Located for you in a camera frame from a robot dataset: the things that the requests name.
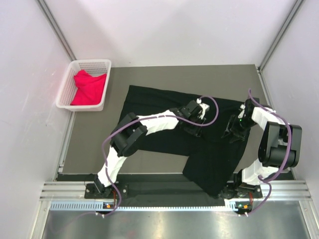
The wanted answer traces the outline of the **black t-shirt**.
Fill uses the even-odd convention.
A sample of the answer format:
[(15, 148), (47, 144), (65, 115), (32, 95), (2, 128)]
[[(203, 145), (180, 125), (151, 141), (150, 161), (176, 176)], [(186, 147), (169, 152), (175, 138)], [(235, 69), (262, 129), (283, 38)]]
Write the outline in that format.
[[(120, 118), (128, 113), (149, 116), (171, 108), (186, 106), (199, 95), (130, 85)], [(151, 134), (140, 149), (187, 156), (183, 175), (210, 196), (216, 197), (232, 176), (247, 145), (247, 140), (230, 142), (223, 137), (228, 121), (238, 113), (241, 102), (214, 98), (203, 99), (210, 106), (205, 117), (216, 121), (195, 137), (180, 128)]]

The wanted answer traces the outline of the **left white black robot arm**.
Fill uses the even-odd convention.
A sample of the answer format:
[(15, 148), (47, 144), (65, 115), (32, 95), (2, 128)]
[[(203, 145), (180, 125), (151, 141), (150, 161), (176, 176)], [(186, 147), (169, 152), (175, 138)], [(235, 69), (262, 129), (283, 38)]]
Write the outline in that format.
[(104, 198), (112, 194), (112, 184), (115, 183), (119, 170), (125, 160), (139, 150), (147, 135), (173, 130), (178, 126), (197, 135), (208, 111), (209, 105), (196, 99), (185, 107), (171, 108), (154, 115), (127, 114), (102, 143), (104, 165), (93, 180), (96, 192)]

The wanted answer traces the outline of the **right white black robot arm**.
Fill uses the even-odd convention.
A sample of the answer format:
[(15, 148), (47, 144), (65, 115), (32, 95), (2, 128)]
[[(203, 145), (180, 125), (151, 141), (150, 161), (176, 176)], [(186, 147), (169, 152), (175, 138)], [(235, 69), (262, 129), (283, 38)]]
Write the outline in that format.
[(260, 105), (256, 99), (247, 99), (240, 106), (239, 114), (231, 116), (223, 137), (230, 143), (243, 141), (256, 125), (263, 130), (258, 158), (224, 187), (222, 193), (227, 199), (243, 198), (259, 191), (263, 180), (272, 181), (274, 176), (296, 167), (299, 162), (302, 128), (286, 123), (273, 109)]

